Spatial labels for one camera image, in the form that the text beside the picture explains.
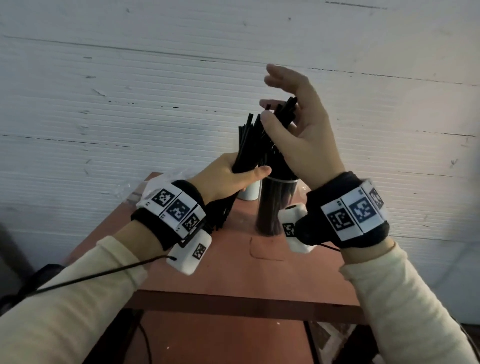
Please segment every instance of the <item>white wall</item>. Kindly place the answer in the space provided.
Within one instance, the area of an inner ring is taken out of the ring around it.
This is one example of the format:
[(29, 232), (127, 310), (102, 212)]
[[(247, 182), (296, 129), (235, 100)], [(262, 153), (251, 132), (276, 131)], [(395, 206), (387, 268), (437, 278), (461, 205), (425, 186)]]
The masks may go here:
[(231, 150), (259, 98), (286, 97), (274, 62), (310, 77), (392, 235), (480, 323), (479, 19), (476, 0), (3, 1), (0, 222), (59, 262), (125, 181)]

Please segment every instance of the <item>table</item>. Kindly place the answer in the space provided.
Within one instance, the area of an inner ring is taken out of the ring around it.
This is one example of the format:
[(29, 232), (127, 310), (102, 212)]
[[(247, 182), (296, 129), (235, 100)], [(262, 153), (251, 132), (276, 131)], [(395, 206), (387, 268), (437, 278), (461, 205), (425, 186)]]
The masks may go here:
[[(146, 181), (159, 173), (151, 173)], [(139, 187), (134, 194), (141, 191)], [(294, 202), (301, 200), (296, 194)], [(72, 252), (74, 261), (130, 221), (133, 204), (121, 203)], [(364, 324), (351, 284), (338, 272), (339, 252), (316, 247), (292, 253), (283, 235), (259, 236), (257, 201), (237, 199), (222, 229), (191, 276), (163, 260), (127, 307), (154, 311)]]

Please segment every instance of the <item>cream sweater sleeve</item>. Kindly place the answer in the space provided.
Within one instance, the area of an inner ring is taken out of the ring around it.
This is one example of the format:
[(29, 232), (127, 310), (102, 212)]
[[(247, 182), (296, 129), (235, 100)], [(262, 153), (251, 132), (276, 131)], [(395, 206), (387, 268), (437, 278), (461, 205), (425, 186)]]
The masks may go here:
[[(109, 236), (43, 287), (136, 262)], [(23, 300), (0, 317), (0, 363), (81, 363), (146, 275), (136, 267)]]
[(460, 326), (395, 244), (387, 254), (341, 267), (355, 287), (388, 364), (477, 363)]

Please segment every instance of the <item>left hand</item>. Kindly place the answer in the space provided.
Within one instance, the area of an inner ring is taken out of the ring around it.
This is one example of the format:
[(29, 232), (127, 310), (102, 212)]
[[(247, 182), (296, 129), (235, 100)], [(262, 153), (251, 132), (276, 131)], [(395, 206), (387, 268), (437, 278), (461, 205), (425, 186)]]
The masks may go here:
[(205, 205), (232, 196), (249, 184), (265, 178), (272, 171), (269, 166), (262, 166), (249, 172), (233, 173), (232, 166), (235, 158), (237, 153), (224, 153), (188, 180), (200, 192)]

